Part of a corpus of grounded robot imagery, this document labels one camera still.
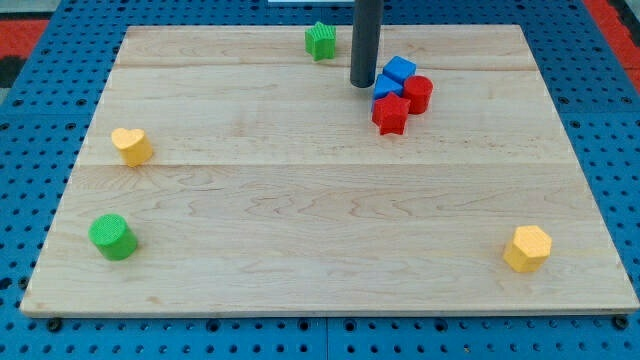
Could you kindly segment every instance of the blue block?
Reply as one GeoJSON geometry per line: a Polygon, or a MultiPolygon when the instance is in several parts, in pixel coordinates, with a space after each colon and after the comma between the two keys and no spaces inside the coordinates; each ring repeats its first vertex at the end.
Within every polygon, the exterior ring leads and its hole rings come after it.
{"type": "Polygon", "coordinates": [[[402,85],[391,80],[383,74],[379,74],[378,78],[376,79],[376,84],[373,88],[373,101],[382,99],[390,92],[394,92],[396,93],[396,95],[402,96],[402,89],[402,85]]]}
{"type": "Polygon", "coordinates": [[[382,73],[393,79],[393,81],[404,84],[404,81],[409,76],[415,75],[416,64],[400,56],[394,56],[393,59],[384,66],[382,73]]]}

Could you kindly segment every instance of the yellow heart block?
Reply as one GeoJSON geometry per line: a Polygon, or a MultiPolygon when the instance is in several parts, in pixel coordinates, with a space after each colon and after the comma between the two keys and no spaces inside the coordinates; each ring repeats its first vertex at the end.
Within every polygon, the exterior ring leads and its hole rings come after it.
{"type": "Polygon", "coordinates": [[[153,155],[151,143],[142,129],[117,128],[111,133],[111,141],[124,163],[130,167],[144,163],[153,155]]]}

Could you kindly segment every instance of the red cylinder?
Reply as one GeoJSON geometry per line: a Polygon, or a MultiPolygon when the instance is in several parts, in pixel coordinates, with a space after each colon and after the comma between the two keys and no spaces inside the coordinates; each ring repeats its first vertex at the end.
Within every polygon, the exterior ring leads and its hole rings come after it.
{"type": "Polygon", "coordinates": [[[433,83],[424,76],[414,75],[404,82],[402,97],[411,100],[409,114],[422,114],[427,111],[433,92],[433,83]]]}

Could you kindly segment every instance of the green block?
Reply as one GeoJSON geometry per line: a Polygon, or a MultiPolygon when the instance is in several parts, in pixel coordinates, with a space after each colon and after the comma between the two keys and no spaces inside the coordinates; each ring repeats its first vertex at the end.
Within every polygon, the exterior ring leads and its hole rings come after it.
{"type": "Polygon", "coordinates": [[[120,215],[107,214],[89,228],[89,239],[107,260],[123,260],[133,254],[138,239],[120,215]]]}
{"type": "Polygon", "coordinates": [[[336,27],[317,22],[304,33],[305,51],[314,61],[333,59],[336,52],[336,27]]]}

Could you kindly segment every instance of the red block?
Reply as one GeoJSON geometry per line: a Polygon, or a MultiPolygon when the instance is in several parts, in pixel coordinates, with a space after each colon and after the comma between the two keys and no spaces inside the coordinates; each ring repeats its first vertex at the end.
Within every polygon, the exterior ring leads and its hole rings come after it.
{"type": "Polygon", "coordinates": [[[414,75],[404,82],[402,97],[411,100],[409,114],[422,114],[427,111],[433,92],[433,83],[424,76],[414,75]]]}
{"type": "Polygon", "coordinates": [[[380,135],[404,134],[410,104],[410,100],[403,99],[393,92],[375,101],[371,120],[380,127],[380,135]]]}

